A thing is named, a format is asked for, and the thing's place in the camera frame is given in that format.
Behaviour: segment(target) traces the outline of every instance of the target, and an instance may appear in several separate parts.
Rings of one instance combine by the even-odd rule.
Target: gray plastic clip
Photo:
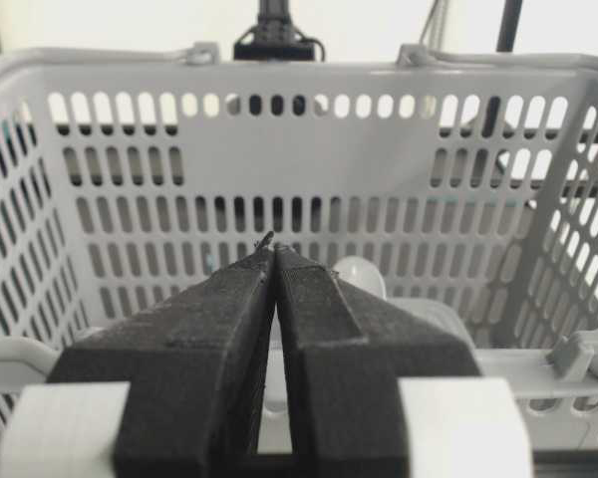
[[[219,45],[215,42],[196,42],[184,55],[187,65],[215,65],[220,61]]]
[[[436,59],[430,54],[430,50],[420,44],[405,44],[399,49],[397,65],[400,67],[416,67],[434,62]]]
[[[561,338],[547,360],[564,381],[580,381],[588,370],[598,377],[598,330]]]

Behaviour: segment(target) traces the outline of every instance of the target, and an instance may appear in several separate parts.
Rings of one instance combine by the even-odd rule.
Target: black mount
[[[252,41],[245,40],[252,36]],[[259,0],[257,24],[248,29],[234,44],[234,60],[285,60],[314,61],[315,45],[321,49],[321,60],[325,60],[323,44],[306,37],[292,23],[289,0]]]

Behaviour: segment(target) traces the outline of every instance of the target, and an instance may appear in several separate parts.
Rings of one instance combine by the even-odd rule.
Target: white block
[[[0,442],[0,478],[115,478],[111,457],[129,388],[25,387]]]
[[[502,378],[401,378],[412,478],[531,478],[529,438]]]

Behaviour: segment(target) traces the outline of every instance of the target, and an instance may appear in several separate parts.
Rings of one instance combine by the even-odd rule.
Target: white plastic basket
[[[60,349],[267,230],[365,256],[479,346],[598,328],[598,59],[0,58],[0,336]]]

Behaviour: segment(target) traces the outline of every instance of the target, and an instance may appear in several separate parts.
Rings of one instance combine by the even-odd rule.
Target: white wall
[[[416,42],[432,0],[292,0],[297,25],[335,61],[390,61]],[[449,0],[445,48],[491,52],[504,0]],[[4,50],[66,46],[171,50],[233,41],[255,21],[257,0],[0,0]],[[525,0],[518,52],[598,55],[598,0]]]
[[[219,41],[224,59],[258,0],[0,0],[3,50],[26,46],[173,50]],[[432,0],[294,0],[293,20],[335,61],[391,61],[416,42]]]
[[[496,48],[504,0],[450,0],[445,48]],[[514,51],[598,55],[598,0],[524,0]]]

